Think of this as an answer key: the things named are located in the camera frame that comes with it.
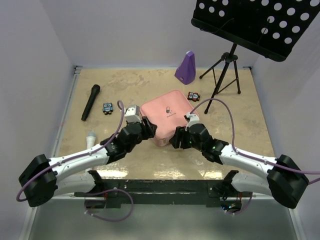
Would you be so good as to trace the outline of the pink medicine kit case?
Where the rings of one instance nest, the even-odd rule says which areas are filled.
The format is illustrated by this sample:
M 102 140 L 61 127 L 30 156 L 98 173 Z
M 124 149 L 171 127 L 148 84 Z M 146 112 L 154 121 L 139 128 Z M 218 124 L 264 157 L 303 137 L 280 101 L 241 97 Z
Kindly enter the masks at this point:
M 197 114 L 186 96 L 179 90 L 172 90 L 158 96 L 140 106 L 142 116 L 148 117 L 152 124 L 157 125 L 155 137 L 152 139 L 157 147 L 168 145 L 176 127 L 186 127 L 184 115 Z

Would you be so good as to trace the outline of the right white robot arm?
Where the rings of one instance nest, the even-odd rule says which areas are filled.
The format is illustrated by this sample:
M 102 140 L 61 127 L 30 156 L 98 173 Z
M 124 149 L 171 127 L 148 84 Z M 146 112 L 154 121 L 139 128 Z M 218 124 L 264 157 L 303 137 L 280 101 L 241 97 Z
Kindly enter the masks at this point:
M 228 142 L 213 138 L 202 123 L 178 126 L 169 142 L 175 149 L 194 148 L 212 163 L 242 169 L 243 172 L 235 171 L 225 178 L 222 189 L 230 197 L 238 192 L 260 193 L 294 209 L 309 185 L 308 178 L 289 156 L 239 153 Z

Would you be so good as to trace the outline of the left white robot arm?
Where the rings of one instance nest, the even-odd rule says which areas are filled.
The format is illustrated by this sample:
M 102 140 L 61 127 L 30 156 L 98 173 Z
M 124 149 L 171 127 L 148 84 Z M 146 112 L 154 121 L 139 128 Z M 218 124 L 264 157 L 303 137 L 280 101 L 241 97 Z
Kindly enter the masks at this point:
M 54 195 L 65 194 L 69 177 L 85 169 L 123 159 L 136 145 L 152 139 L 157 128 L 144 116 L 140 122 L 127 123 L 119 133 L 87 150 L 62 157 L 36 156 L 18 178 L 21 190 L 16 200 L 26 201 L 30 207 L 38 207 Z

